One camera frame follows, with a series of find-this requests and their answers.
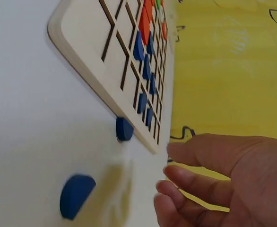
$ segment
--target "red puzzle piece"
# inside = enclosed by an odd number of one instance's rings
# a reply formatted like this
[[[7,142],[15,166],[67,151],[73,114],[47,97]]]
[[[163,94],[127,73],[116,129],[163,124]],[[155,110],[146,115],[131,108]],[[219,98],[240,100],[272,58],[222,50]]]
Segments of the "red puzzle piece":
[[[162,30],[163,30],[163,37],[165,40],[167,40],[167,24],[166,24],[166,22],[162,23]]]
[[[148,19],[149,19],[149,23],[152,20],[152,2],[151,0],[145,0],[144,1],[144,7],[146,8],[147,11],[147,15],[148,15]]]
[[[145,45],[148,45],[149,34],[150,34],[150,22],[148,19],[146,8],[143,8],[142,15],[139,21],[139,30],[142,33],[142,39]]]

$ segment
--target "blue half-circle block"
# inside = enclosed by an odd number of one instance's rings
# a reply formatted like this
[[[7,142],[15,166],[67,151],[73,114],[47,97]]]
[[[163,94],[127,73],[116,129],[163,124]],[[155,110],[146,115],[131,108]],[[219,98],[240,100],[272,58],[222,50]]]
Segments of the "blue half-circle block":
[[[154,73],[151,73],[151,80],[150,80],[150,90],[149,93],[154,95],[156,93],[156,79]]]
[[[149,54],[154,54],[154,48],[153,48],[153,37],[152,37],[152,33],[150,32],[149,35],[149,42],[148,42],[148,46],[147,46],[147,53]]]
[[[133,135],[132,125],[123,117],[116,119],[116,136],[120,141],[129,141]]]
[[[63,187],[60,198],[62,217],[74,220],[94,187],[95,181],[88,175],[78,174],[69,178]]]
[[[145,60],[144,60],[143,78],[146,80],[151,79],[151,69],[150,69],[150,62],[149,62],[148,54],[146,54]]]
[[[144,112],[147,105],[147,95],[145,92],[139,94],[138,98],[138,114]]]
[[[152,116],[153,116],[153,110],[151,108],[148,108],[147,109],[147,118],[146,118],[146,126],[148,126],[148,127],[151,125]]]
[[[144,60],[144,46],[142,40],[142,33],[140,31],[137,32],[137,37],[135,39],[133,56],[135,60],[143,61]]]

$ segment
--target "yellow paper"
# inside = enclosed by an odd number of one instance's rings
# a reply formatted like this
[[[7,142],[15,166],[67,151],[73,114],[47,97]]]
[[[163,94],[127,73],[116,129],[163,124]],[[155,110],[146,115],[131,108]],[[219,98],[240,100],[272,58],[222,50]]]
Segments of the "yellow paper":
[[[197,134],[277,138],[277,0],[185,0],[177,7],[177,25],[186,28],[175,46],[171,135],[181,137],[187,125]],[[184,140],[190,137],[186,131]]]

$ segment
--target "wooden puzzle board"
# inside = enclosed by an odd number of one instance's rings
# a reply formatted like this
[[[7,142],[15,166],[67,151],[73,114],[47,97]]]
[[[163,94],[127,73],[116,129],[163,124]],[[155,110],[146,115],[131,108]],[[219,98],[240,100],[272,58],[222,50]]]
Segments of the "wooden puzzle board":
[[[140,141],[157,153],[165,92],[165,13],[156,4],[152,8],[150,32],[155,53],[147,54],[144,46],[156,82],[156,94],[151,95],[150,80],[143,79],[144,61],[133,57],[143,7],[143,0],[64,0],[52,16],[48,32],[81,77],[117,116],[132,124]],[[141,93],[147,95],[147,105],[138,114]],[[146,126],[148,108],[153,110],[150,126]]]

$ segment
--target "white table surface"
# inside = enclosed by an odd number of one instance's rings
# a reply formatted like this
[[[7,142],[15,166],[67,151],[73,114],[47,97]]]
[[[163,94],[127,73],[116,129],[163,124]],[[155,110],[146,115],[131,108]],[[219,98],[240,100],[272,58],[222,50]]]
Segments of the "white table surface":
[[[167,154],[152,155],[136,137],[117,141],[116,116],[49,40],[58,3],[0,0],[0,227],[157,226],[153,196]],[[168,53],[165,143],[174,70]],[[59,200],[74,173],[93,176],[97,187],[70,222]]]

